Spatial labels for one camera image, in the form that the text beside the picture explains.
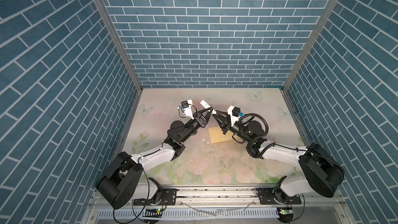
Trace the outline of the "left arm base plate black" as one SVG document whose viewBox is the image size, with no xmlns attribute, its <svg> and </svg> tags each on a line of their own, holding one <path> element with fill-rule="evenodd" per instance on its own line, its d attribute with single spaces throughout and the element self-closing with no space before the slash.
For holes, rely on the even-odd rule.
<svg viewBox="0 0 398 224">
<path fill-rule="evenodd" d="M 133 205 L 135 206 L 149 206 L 149 205 L 175 205 L 177 198 L 176 188 L 163 188 L 162 191 L 159 189 L 156 191 L 155 195 L 149 200 L 147 198 L 133 200 Z"/>
</svg>

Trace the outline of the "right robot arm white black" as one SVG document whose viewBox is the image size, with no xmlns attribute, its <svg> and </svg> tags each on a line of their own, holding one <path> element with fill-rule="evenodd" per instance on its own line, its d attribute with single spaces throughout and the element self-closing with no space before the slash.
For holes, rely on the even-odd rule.
<svg viewBox="0 0 398 224">
<path fill-rule="evenodd" d="M 343 182 L 344 169 L 320 145 L 294 147 L 267 140 L 266 120 L 255 113 L 243 114 L 237 107 L 213 111 L 212 115 L 224 134 L 231 132 L 246 144 L 252 158 L 280 161 L 300 169 L 301 175 L 284 175 L 276 183 L 272 190 L 276 202 L 285 204 L 290 198 L 311 192 L 331 198 Z"/>
</svg>

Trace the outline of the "white glue stick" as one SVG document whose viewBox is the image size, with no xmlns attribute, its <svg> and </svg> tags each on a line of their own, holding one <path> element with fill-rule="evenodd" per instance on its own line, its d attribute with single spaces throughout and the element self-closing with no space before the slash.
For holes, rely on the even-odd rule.
<svg viewBox="0 0 398 224">
<path fill-rule="evenodd" d="M 210 108 L 211 106 L 204 100 L 201 100 L 200 104 L 204 107 L 204 108 Z"/>
</svg>

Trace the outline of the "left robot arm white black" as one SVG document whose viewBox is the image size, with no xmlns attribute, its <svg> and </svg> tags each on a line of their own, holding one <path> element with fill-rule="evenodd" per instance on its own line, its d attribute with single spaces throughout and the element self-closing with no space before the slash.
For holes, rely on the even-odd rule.
<svg viewBox="0 0 398 224">
<path fill-rule="evenodd" d="M 162 199 L 163 186 L 146 172 L 178 158 L 185 149 L 183 144 L 206 127 L 212 107 L 195 112 L 187 123 L 174 121 L 160 146 L 133 155 L 123 151 L 116 155 L 96 182 L 96 189 L 113 209 L 120 209 L 130 200 L 144 199 L 145 204 L 157 204 Z"/>
</svg>

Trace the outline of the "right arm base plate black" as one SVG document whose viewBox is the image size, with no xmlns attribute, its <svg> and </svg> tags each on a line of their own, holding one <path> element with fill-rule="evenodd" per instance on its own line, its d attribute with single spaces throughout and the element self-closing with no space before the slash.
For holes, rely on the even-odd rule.
<svg viewBox="0 0 398 224">
<path fill-rule="evenodd" d="M 274 188 L 256 188 L 255 193 L 259 198 L 261 205 L 272 205 L 272 204 L 302 204 L 301 198 L 297 195 L 289 197 L 281 190 L 275 190 Z"/>
</svg>

